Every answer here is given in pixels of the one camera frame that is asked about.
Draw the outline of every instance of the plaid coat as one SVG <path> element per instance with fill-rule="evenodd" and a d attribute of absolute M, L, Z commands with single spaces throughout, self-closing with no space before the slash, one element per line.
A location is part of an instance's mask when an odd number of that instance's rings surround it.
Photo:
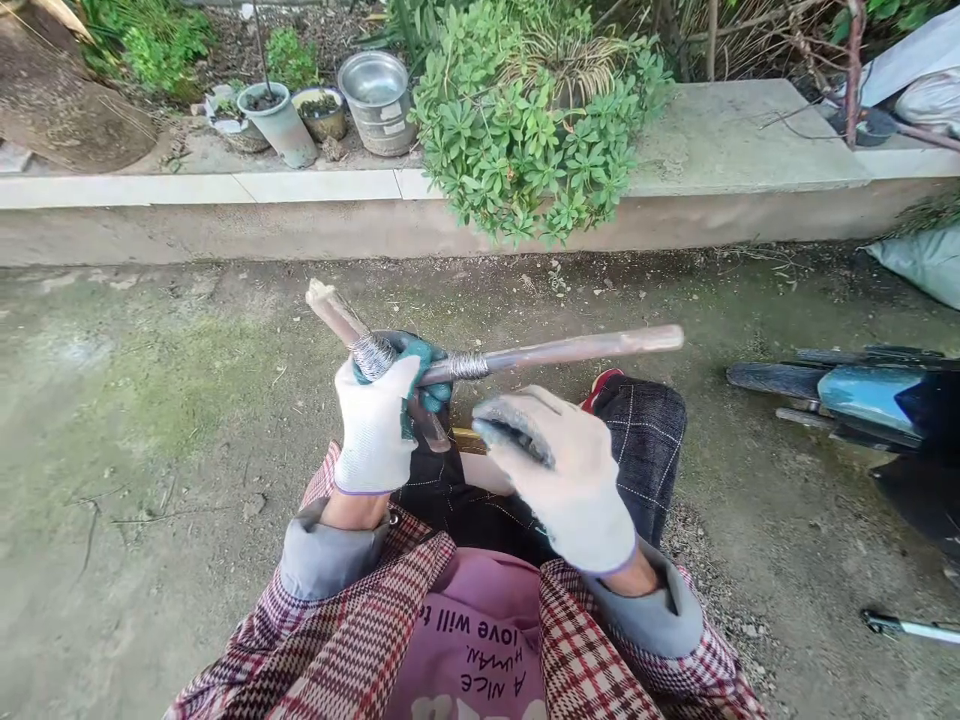
<path fill-rule="evenodd" d="M 302 505 L 330 494 L 330 444 Z M 332 598 L 302 601 L 275 572 L 223 657 L 200 673 L 167 718 L 378 718 L 424 598 L 456 546 L 400 508 L 380 563 Z M 690 584 L 689 575 L 681 570 Z M 705 624 L 687 657 L 664 658 L 603 627 L 579 573 L 540 570 L 541 668 L 552 718 L 763 718 L 736 653 Z"/>

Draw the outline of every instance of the gray cuff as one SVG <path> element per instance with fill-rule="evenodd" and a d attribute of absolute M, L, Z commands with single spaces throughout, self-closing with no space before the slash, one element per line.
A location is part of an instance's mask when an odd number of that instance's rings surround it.
<path fill-rule="evenodd" d="M 299 600 L 325 600 L 369 573 L 380 557 L 389 512 L 373 530 L 320 524 L 328 498 L 307 505 L 287 525 L 280 558 L 283 589 Z"/>
<path fill-rule="evenodd" d="M 664 586 L 642 598 L 628 598 L 607 589 L 597 578 L 584 582 L 607 619 L 641 650 L 667 658 L 685 657 L 703 636 L 703 609 L 680 573 L 663 553 L 642 538 L 637 547 L 657 571 Z"/>

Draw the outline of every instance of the pink shirt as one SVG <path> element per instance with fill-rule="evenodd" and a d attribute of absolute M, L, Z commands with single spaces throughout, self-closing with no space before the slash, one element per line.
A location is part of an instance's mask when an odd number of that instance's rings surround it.
<path fill-rule="evenodd" d="M 424 600 L 384 717 L 546 718 L 539 592 L 529 563 L 459 548 Z"/>

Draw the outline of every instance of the work glove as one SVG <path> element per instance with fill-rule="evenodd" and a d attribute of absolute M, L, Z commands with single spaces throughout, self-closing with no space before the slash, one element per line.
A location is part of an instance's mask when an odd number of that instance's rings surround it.
<path fill-rule="evenodd" d="M 409 333 L 391 333 L 397 361 L 370 382 L 353 356 L 334 378 L 343 415 L 343 451 L 334 467 L 336 486 L 348 495 L 383 495 L 410 479 L 410 454 L 417 447 L 407 403 L 430 363 L 442 350 Z M 420 388 L 420 400 L 431 412 L 450 401 L 449 383 Z"/>
<path fill-rule="evenodd" d="M 637 534 L 617 493 L 619 468 L 603 421 L 531 385 L 473 410 L 487 457 L 510 478 L 553 549 L 607 575 L 633 556 Z"/>

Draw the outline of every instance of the scooter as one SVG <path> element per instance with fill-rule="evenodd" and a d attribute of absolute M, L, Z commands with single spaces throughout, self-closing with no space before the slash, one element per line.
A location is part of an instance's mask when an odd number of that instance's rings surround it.
<path fill-rule="evenodd" d="M 727 380 L 788 399 L 783 420 L 897 455 L 871 475 L 960 587 L 960 359 L 894 346 L 798 350 L 790 362 L 736 363 Z"/>

